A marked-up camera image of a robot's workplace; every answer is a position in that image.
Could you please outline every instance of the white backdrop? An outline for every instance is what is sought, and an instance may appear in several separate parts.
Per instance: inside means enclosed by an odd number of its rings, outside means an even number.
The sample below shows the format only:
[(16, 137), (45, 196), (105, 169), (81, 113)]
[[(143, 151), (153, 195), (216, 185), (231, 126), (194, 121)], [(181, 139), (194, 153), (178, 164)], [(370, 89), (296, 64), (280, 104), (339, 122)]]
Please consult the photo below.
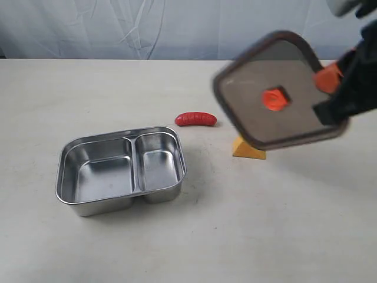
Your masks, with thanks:
[(331, 59), (372, 17), (335, 18), (325, 0), (0, 0), (0, 50), (9, 58), (223, 60), (290, 29)]

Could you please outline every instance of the tabletop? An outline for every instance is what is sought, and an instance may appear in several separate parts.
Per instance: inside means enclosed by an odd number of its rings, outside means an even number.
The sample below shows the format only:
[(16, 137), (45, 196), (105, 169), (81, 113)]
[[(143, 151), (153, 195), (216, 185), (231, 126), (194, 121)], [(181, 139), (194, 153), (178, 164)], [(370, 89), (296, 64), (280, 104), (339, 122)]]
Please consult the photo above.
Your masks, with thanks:
[[(377, 112), (339, 139), (232, 157), (221, 61), (0, 60), (1, 282), (375, 282)], [(205, 111), (217, 127), (174, 125)], [(77, 137), (180, 136), (182, 193), (82, 218), (55, 196)]]

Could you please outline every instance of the yellow toy block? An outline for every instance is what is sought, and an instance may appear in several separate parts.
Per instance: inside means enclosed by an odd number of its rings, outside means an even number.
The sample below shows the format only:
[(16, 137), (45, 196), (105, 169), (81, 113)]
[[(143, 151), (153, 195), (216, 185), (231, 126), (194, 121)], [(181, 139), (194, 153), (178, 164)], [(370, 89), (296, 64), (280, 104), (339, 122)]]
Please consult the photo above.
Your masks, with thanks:
[(233, 142), (233, 156), (246, 157), (254, 159), (266, 159), (266, 152), (264, 150), (255, 149), (249, 145), (242, 137), (238, 137)]

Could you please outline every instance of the toy sausage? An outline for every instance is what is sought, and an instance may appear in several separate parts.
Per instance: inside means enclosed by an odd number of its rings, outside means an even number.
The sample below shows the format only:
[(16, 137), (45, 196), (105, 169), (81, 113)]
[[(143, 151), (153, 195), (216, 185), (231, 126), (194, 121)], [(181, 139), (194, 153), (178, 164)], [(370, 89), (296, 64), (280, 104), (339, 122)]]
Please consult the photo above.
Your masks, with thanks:
[(213, 126), (216, 121), (214, 115), (204, 112), (187, 112), (178, 115), (176, 118), (178, 126)]

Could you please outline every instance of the metal tray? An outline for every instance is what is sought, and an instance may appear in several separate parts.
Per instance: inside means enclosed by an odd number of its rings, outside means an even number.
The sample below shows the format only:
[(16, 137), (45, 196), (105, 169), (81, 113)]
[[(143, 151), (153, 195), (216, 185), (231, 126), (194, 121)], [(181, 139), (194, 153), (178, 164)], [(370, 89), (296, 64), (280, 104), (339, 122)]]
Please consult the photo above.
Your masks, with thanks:
[(177, 133), (167, 127), (83, 137), (62, 150), (56, 194), (80, 216), (175, 199), (186, 165)]

